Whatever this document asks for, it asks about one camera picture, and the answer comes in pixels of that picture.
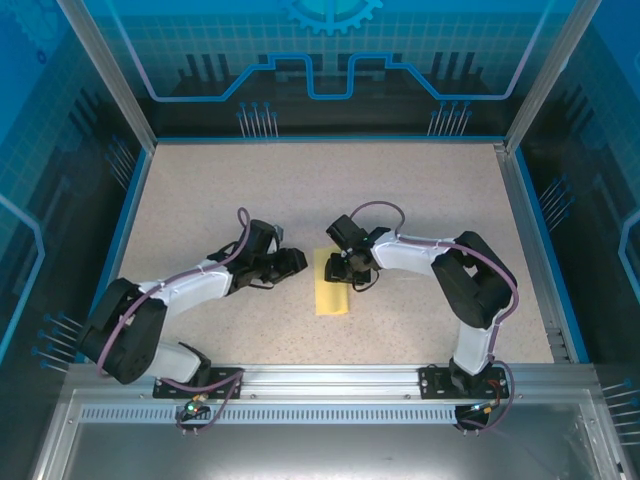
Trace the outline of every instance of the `yellow object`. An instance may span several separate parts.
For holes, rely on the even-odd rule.
[[[316,248],[313,268],[316,283],[316,315],[342,315],[349,311],[349,285],[324,281],[324,267],[337,247]]]

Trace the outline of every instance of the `black mounting plate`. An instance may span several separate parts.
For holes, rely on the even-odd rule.
[[[217,383],[225,378],[229,378],[231,375],[241,372],[241,368],[211,368],[209,370],[209,380],[206,385],[211,385],[213,383]],[[220,388],[216,388],[215,390],[208,392],[209,399],[212,400],[224,400],[229,393],[229,389],[233,385],[234,382],[229,382],[226,385],[223,385]],[[237,400],[240,398],[240,390],[242,384],[239,383],[236,386],[233,394],[231,395],[232,400]],[[189,399],[193,398],[196,395],[195,393],[184,392],[179,390],[171,385],[168,385],[161,380],[156,380],[155,385],[153,386],[153,398],[176,398],[176,399]]]
[[[470,398],[474,400],[492,400],[496,398],[496,391],[488,383],[489,380],[501,382],[500,398],[502,400],[509,398],[506,374],[504,369],[500,367],[489,368],[482,383],[473,389],[469,395],[463,395],[451,383],[449,367],[430,365],[418,369],[418,384],[420,385],[420,397],[422,400],[468,400]]]

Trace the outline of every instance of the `beige work surface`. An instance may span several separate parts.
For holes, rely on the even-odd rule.
[[[516,276],[520,307],[498,336],[508,362],[552,362],[540,311],[491,145],[310,143],[158,146],[121,275],[166,278],[191,268],[241,233],[236,209],[281,225],[283,246],[309,268],[271,291],[245,288],[165,324],[163,339],[198,348],[214,362],[254,364],[426,364],[451,357],[459,320],[437,281],[383,271],[350,311],[316,316],[314,248],[326,228],[370,200],[407,214],[403,232],[445,238],[478,232]],[[395,211],[356,217],[394,227]]]

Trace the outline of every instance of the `blue wall panel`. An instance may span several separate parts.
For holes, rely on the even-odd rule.
[[[0,68],[0,478],[28,478],[140,145],[55,1],[0,2]]]
[[[434,136],[449,133],[443,121],[454,135],[504,134],[573,3],[92,0],[89,9],[160,135],[246,135],[240,104],[266,101],[283,134]]]

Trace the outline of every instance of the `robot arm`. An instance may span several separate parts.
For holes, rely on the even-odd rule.
[[[164,322],[243,287],[273,288],[304,270],[307,267],[304,254],[295,248],[280,248],[281,240],[280,227],[251,220],[242,251],[236,252],[240,242],[233,242],[209,255],[189,271],[192,274],[179,275],[181,278],[167,281],[166,285],[165,281],[134,284],[124,278],[115,280],[83,327],[78,350],[97,362],[120,316],[143,295],[153,292],[116,337],[103,368],[123,384],[142,375],[153,375],[194,387],[206,385],[210,361],[188,345],[160,342]],[[232,261],[215,267],[234,254]]]
[[[343,215],[327,230],[342,253],[331,256],[325,280],[365,285],[371,271],[408,270],[434,276],[449,305],[460,319],[458,344],[450,361],[451,381],[461,392],[469,392],[490,368],[496,319],[511,301],[511,288],[485,262],[451,246],[470,249],[498,265],[515,284],[515,278],[495,253],[474,232],[455,239],[399,237],[388,228],[367,233]]]

